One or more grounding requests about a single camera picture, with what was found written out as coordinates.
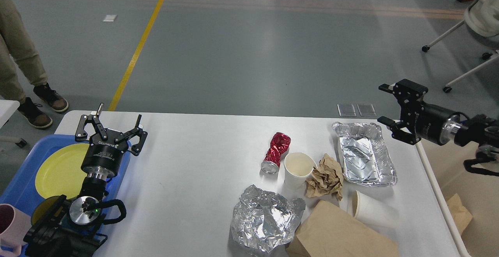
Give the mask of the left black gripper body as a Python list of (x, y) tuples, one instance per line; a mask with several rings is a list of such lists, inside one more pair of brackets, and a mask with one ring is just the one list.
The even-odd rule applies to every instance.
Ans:
[(134, 136), (130, 140), (116, 144), (115, 138), (122, 132), (107, 130), (106, 133), (108, 136), (106, 139), (100, 134), (94, 134), (90, 138), (90, 145), (81, 165), (81, 170), (88, 175), (101, 173), (106, 175), (106, 178), (116, 177), (125, 153), (130, 152), (138, 156), (148, 136), (148, 133), (143, 131), (140, 138)]

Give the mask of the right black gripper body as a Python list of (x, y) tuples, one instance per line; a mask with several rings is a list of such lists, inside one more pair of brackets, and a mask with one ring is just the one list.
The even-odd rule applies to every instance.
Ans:
[(416, 134), (420, 138), (438, 145), (444, 145), (454, 138), (460, 129), (460, 113), (441, 106), (418, 101), (398, 101), (401, 107), (400, 120), (415, 124)]

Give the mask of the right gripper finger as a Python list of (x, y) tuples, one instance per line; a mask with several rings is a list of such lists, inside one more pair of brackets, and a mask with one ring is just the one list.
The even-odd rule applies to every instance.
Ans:
[(416, 134), (414, 121), (404, 121), (400, 120), (395, 122), (385, 116), (381, 116), (377, 121), (385, 126), (391, 131), (392, 138), (399, 140), (403, 143), (410, 145), (415, 145), (421, 138)]
[(428, 88), (426, 86), (422, 86), (419, 83), (407, 79), (402, 79), (392, 85), (383, 83), (378, 89), (394, 95), (395, 98), (401, 102), (404, 102), (405, 100), (408, 102), (418, 101), (428, 93)]

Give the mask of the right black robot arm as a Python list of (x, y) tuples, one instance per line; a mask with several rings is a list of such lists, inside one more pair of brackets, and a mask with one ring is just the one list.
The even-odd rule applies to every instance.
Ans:
[(477, 143), (475, 158), (463, 162), (465, 170), (478, 175), (499, 175), (481, 167), (483, 163), (498, 163), (498, 120), (484, 114), (470, 118), (465, 113), (427, 103), (423, 97), (428, 88), (407, 79), (392, 85), (384, 83), (379, 90), (392, 94), (401, 108), (399, 121), (378, 118), (391, 131), (392, 138), (410, 145), (422, 138), (440, 146), (449, 142), (460, 147)]

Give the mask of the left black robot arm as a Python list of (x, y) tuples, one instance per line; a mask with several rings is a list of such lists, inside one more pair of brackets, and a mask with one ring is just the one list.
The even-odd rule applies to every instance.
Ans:
[(80, 193), (73, 198), (46, 199), (36, 208), (40, 217), (23, 239), (27, 257), (92, 257), (108, 239), (100, 227), (126, 218), (124, 203), (108, 199), (106, 186), (118, 176), (127, 152), (140, 154), (148, 134), (140, 124), (142, 115), (129, 131), (105, 128), (99, 119), (102, 107), (82, 115), (77, 125), (75, 140), (89, 142), (81, 165), (86, 176)]

